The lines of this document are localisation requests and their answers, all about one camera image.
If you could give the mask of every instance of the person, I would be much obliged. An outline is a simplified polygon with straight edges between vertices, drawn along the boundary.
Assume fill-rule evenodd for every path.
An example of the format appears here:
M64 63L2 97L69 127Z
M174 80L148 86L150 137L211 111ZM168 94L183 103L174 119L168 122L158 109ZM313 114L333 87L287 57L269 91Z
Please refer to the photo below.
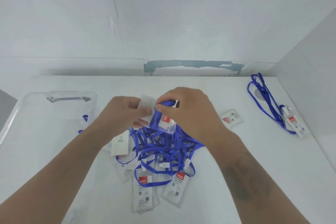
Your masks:
M178 108L160 105L178 100ZM95 157L111 138L151 110L139 98L114 97L98 118L51 162L0 205L0 223L61 223ZM309 224L241 139L222 123L208 97L197 89L178 87L157 99L156 109L202 142L216 160L242 224Z

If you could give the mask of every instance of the red logo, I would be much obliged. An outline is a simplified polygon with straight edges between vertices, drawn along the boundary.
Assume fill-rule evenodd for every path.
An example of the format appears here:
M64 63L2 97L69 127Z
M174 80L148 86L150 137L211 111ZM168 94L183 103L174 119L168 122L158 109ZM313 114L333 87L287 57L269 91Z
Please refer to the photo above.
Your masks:
M289 117L288 118L291 122L294 122L294 121L296 121L296 119L292 116L292 117Z
M145 183L147 183L147 176L139 177L139 182L140 182L141 184L145 184Z
M166 122L166 123L169 123L169 122L170 122L170 118L167 117L166 115L164 115L164 116L162 117L162 121L164 121L164 122Z
M226 123L230 123L229 122L229 120L225 117L224 119L223 119Z
M184 177L185 177L185 174L182 173L182 172L178 172L178 173L176 174L176 177L177 177L178 179L180 179L180 180L183 180Z

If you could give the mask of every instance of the hand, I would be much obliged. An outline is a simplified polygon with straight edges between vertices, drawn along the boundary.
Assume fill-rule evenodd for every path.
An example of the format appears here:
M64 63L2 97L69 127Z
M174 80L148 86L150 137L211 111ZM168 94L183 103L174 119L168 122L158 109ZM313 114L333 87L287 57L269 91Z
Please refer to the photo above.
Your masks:
M160 105L179 100L176 107ZM172 118L191 137L204 141L208 134L226 129L212 103L201 90L177 87L157 99L156 109Z
M140 100L136 97L123 96L112 98L87 130L101 132L104 141L108 143L129 127L141 128L148 125L148 122L140 118L150 115L152 110L145 107L137 109Z

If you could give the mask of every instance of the scratch on wall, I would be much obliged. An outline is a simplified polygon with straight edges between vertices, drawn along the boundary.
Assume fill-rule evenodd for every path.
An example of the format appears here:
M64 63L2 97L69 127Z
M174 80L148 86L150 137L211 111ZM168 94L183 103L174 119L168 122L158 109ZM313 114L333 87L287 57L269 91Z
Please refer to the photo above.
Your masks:
M205 61L205 60L154 60L149 61L144 64L145 73L153 74L156 69L163 67L214 67L221 69L229 69L233 72L237 72L239 75L242 69L245 67L244 64L233 63L232 61Z

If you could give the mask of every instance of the coiled blue lanyard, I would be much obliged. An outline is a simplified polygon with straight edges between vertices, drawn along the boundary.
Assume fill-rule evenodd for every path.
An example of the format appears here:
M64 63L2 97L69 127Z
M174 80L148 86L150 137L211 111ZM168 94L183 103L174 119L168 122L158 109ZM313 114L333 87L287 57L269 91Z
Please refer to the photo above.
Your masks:
M170 100L161 103L167 106L174 106L175 101ZM134 170L134 176L137 182L143 187L154 187L154 186L161 186L166 185L171 182L173 175L177 172L184 169L185 165L184 162L187 158L191 159L195 150L203 147L204 145L199 141L190 137L187 133L185 133L179 125L176 125L176 129L174 134L168 134L162 131L158 131L158 124L160 122L162 113L155 110L154 116L149 124L150 128L143 127L139 130L134 130L130 128L130 134L133 138L135 147L132 151L135 151L136 155L131 160L133 161L135 158L138 157L138 161L141 161L141 164L138 165ZM143 159L148 158L154 155L154 159L143 162ZM153 167L150 166L153 162L169 162L170 168L165 168L164 171L157 171ZM193 170L192 175L194 176L196 171L193 164L190 162L190 167ZM167 174L170 175L170 179L167 181L162 182L152 182L147 184L141 184L137 177L137 169L141 167L145 167L149 171L153 172L154 174Z
M285 106L284 105L278 105L276 103L276 101L273 98L270 90L267 88L267 86L265 84L265 81L264 81L264 78L261 75L261 73L252 74L251 75L251 79L252 79L252 82L250 82L247 85L247 91L249 92L249 94L251 95L251 97L254 99L254 101L257 104L257 106L259 107L259 109L262 110L272 120L276 121L283 129L287 130L290 134L295 135L296 134L295 132L286 129L285 121L282 118L282 116L283 116L283 114L282 114L282 107L285 107ZM250 88L251 84L254 84L257 87L257 89L259 90L259 92L261 93L261 95L263 96L263 98L265 99L266 103L268 104L268 107L271 110L271 113L272 113L273 116L271 116L269 113L267 113L267 111L264 110L264 108L262 108L262 106L259 104L258 100L250 92L249 88Z

